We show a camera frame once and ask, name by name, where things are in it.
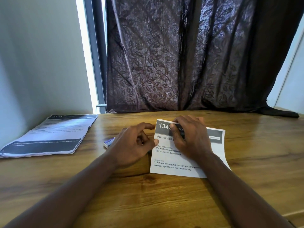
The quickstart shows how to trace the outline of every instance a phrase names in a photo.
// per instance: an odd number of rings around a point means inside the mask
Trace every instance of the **dark purple curtain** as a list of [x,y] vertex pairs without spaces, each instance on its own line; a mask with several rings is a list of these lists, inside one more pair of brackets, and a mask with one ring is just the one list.
[[269,108],[266,98],[304,0],[106,0],[106,5],[108,111],[284,115]]

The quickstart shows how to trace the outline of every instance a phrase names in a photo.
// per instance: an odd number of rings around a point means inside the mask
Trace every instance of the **wooden table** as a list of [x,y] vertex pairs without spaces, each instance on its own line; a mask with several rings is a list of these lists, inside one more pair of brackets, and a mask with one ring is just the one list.
[[[209,127],[226,130],[232,171],[280,214],[304,227],[304,119],[216,111],[103,114],[73,155],[1,159],[0,227],[89,165],[104,152],[102,142],[122,128],[186,114],[204,116]],[[230,227],[206,179],[149,170],[150,154],[116,171],[74,227]]]

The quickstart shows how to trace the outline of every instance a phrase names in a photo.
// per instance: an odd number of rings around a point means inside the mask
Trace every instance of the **person's left hand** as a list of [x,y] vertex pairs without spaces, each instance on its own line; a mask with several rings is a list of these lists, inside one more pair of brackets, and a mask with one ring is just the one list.
[[154,125],[145,122],[123,128],[105,154],[114,158],[117,167],[125,167],[135,163],[158,145],[158,139],[150,140],[143,131],[154,128]]

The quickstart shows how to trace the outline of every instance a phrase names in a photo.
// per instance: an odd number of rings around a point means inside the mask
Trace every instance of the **stack of paper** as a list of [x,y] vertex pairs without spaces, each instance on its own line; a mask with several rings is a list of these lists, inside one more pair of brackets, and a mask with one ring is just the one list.
[[[186,177],[206,177],[195,161],[187,158],[175,147],[170,123],[176,124],[181,136],[184,137],[184,130],[179,123],[157,119],[154,138],[159,140],[159,144],[152,150],[150,172]],[[213,153],[219,156],[229,168],[224,149],[225,130],[207,127],[207,133]]]
[[74,153],[97,115],[51,115],[0,150],[0,157]]

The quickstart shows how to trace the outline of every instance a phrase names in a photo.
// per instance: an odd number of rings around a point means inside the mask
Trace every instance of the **person's left arm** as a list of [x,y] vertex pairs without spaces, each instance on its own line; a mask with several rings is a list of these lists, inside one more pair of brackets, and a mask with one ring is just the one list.
[[117,168],[135,163],[158,144],[157,139],[153,141],[146,136],[144,129],[152,130],[154,125],[143,122],[137,126],[124,128],[103,155],[4,228],[71,226],[89,200]]

